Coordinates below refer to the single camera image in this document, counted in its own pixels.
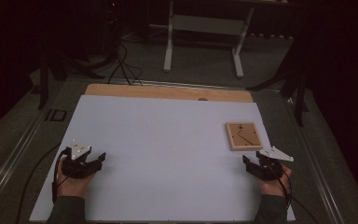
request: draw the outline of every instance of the white table frame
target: white table frame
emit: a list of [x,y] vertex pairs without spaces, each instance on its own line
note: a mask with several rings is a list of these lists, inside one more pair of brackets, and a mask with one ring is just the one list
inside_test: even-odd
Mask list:
[[246,37],[251,18],[255,8],[250,7],[247,10],[245,21],[224,20],[217,18],[205,18],[196,16],[178,15],[173,13],[173,0],[170,1],[170,16],[168,19],[168,44],[165,52],[164,71],[170,72],[172,65],[172,34],[175,30],[187,30],[195,32],[215,33],[224,35],[238,35],[240,40],[235,48],[232,49],[232,56],[235,65],[235,71],[238,78],[243,78],[243,70],[240,58],[240,52],[243,41]]

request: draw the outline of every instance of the sleeve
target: sleeve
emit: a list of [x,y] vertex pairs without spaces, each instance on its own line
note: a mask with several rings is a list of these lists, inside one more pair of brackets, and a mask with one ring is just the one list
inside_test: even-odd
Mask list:
[[254,224],[287,223],[286,200],[275,195],[261,195],[261,202],[255,215]]
[[48,224],[86,223],[86,201],[80,197],[61,196],[57,198],[48,218]]

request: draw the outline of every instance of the black cable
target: black cable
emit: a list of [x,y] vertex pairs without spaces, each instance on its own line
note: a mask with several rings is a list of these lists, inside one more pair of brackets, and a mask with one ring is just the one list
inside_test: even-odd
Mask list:
[[131,84],[131,83],[130,83],[130,80],[129,80],[129,78],[127,77],[126,72],[124,71],[123,61],[121,60],[121,58],[120,58],[119,55],[117,56],[117,59],[118,59],[118,63],[119,63],[120,68],[121,68],[121,72],[123,72],[124,78],[126,78],[127,82],[128,82],[129,85],[130,85],[130,84]]
[[292,188],[292,181],[290,180],[289,175],[287,175],[284,171],[283,174],[286,175],[287,180],[289,181],[289,194],[290,194],[290,198],[289,198],[289,204],[292,204],[292,197],[293,197],[293,188]]
[[66,65],[75,68],[80,73],[93,78],[104,78],[101,77],[93,72],[91,72],[88,68],[86,68],[81,63],[78,63],[76,60],[70,58],[69,56],[65,55],[64,53],[60,52],[59,50],[55,49],[54,53],[64,62]]
[[272,169],[272,167],[269,164],[269,161],[266,161],[267,167],[271,170],[271,172],[275,175],[276,180],[278,180],[279,184],[281,185],[282,189],[283,189],[283,193],[284,193],[284,198],[286,199],[286,206],[287,209],[290,206],[290,199],[289,199],[289,194],[287,193],[286,187],[284,186],[284,184],[282,183],[281,179],[277,176],[277,174],[275,174],[274,170]]
[[27,188],[28,188],[28,184],[30,183],[30,180],[31,180],[31,178],[32,178],[32,176],[33,176],[33,174],[34,174],[34,171],[36,170],[36,168],[37,168],[37,166],[40,164],[40,162],[42,162],[42,160],[45,159],[48,154],[50,154],[52,151],[54,151],[54,149],[56,149],[57,147],[59,147],[60,144],[61,144],[61,143],[59,143],[59,144],[58,144],[57,146],[55,146],[55,147],[52,147],[47,153],[45,153],[45,155],[43,155],[42,158],[40,158],[40,160],[36,163],[36,165],[34,166],[34,168],[33,168],[32,172],[31,172],[31,174],[28,176],[28,179],[27,179],[27,181],[26,181],[26,183],[25,183],[25,187],[24,187],[24,189],[22,190],[21,199],[20,199],[20,205],[19,205],[19,210],[18,210],[18,212],[17,212],[16,223],[19,223],[19,221],[20,221],[22,202],[24,201],[25,192],[26,192],[26,190],[27,190]]
[[[126,48],[123,44],[120,44],[120,46],[124,49],[125,57],[127,57],[127,52],[128,52],[127,48]],[[131,74],[133,75],[133,77],[134,77],[134,80],[132,81],[131,84],[133,84],[133,82],[135,82],[135,80],[137,80],[137,81],[141,84],[141,86],[143,86],[141,80],[139,79],[139,76],[141,76],[142,73],[143,73],[142,69],[141,69],[141,68],[138,68],[138,67],[131,66],[131,65],[125,63],[125,62],[124,62],[125,57],[123,57],[122,62],[123,62],[124,65],[126,65],[127,69],[130,71],[130,73],[131,73]],[[140,71],[141,71],[141,74],[140,74],[139,76],[136,76],[135,74],[133,74],[133,72],[131,71],[130,67],[140,70]]]
[[289,205],[291,204],[292,202],[292,199],[293,201],[295,201],[296,203],[298,203],[307,213],[308,215],[310,215],[310,217],[313,219],[313,221],[315,223],[319,223],[318,220],[316,219],[316,217],[310,212],[310,210],[308,210],[308,208],[302,204],[298,199],[296,199],[294,196],[293,196],[293,189],[292,189],[292,181],[290,180],[290,177],[287,173],[283,172],[284,175],[286,175],[288,181],[289,181],[289,189],[290,189],[290,192],[287,193],[286,191],[286,188],[284,187],[284,184],[282,183],[281,179],[275,174],[275,172],[273,172],[272,168],[270,167],[269,163],[267,162],[267,167],[272,171],[272,173],[276,176],[278,182],[280,183],[280,185],[282,186],[283,188],[283,191],[286,195],[286,202],[287,202],[287,208],[289,208]]
[[65,154],[67,152],[67,150],[68,150],[68,147],[65,150],[63,150],[62,152],[60,152],[60,155],[57,157],[57,160],[56,160],[56,163],[55,163],[54,174],[53,174],[53,182],[51,183],[52,201],[53,201],[53,203],[55,203],[55,201],[57,200],[57,191],[58,191],[58,186],[59,186],[59,185],[57,185],[58,166],[60,164],[61,157],[63,156],[63,154]]
[[[124,56],[123,56],[123,59],[122,61],[124,61],[126,58],[127,58],[127,48],[122,45],[122,44],[119,44],[121,47],[123,47],[124,49]],[[107,80],[107,84],[110,84],[110,80],[113,78],[113,76],[115,75],[116,71],[118,70],[118,68],[120,67],[120,63],[118,64],[118,66],[113,70],[112,74],[110,75],[109,79]]]
[[97,63],[86,64],[86,65],[84,65],[84,67],[91,69],[91,70],[96,69],[96,68],[101,68],[105,65],[110,64],[113,60],[114,60],[114,54],[109,53],[108,56],[103,61],[97,62]]
[[63,184],[63,182],[65,182],[68,178],[69,178],[69,176],[67,176],[63,181],[61,181],[61,183],[58,184],[57,187],[59,187],[61,184]]
[[112,77],[115,75],[115,72],[118,70],[118,68],[120,67],[120,64],[117,65],[117,67],[115,68],[115,70],[113,70],[112,74],[110,75],[109,79],[107,79],[107,84],[110,84],[110,80],[112,79]]
[[106,69],[108,69],[108,68],[110,68],[110,67],[112,67],[113,66],[113,64],[115,64],[115,63],[113,63],[113,62],[111,62],[109,65],[107,65],[105,68],[102,68],[101,70],[98,70],[98,71],[96,71],[95,73],[100,73],[100,72],[102,72],[102,71],[104,71],[104,70],[106,70]]
[[293,201],[295,201],[296,203],[298,203],[307,213],[308,215],[310,215],[310,217],[313,219],[313,221],[315,223],[319,223],[318,219],[316,219],[316,217],[310,212],[310,210],[307,209],[307,207],[302,204],[297,198],[295,198],[293,195],[292,195],[292,199]]

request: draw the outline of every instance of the small wooden block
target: small wooden block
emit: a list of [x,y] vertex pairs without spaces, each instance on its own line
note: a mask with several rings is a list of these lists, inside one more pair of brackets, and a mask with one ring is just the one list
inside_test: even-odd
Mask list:
[[263,148],[253,122],[228,122],[226,128],[232,151],[256,151]]

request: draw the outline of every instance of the white tabletop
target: white tabletop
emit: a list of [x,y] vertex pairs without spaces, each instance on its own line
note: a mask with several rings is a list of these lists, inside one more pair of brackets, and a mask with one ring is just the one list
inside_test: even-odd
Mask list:
[[[106,152],[86,197],[89,221],[229,222],[252,220],[260,189],[229,149],[225,124],[255,122],[269,139],[255,103],[113,96],[81,97],[62,140],[92,146],[88,161]],[[256,161],[254,152],[245,153]],[[31,221],[52,209],[52,164]],[[295,219],[290,207],[288,219]]]

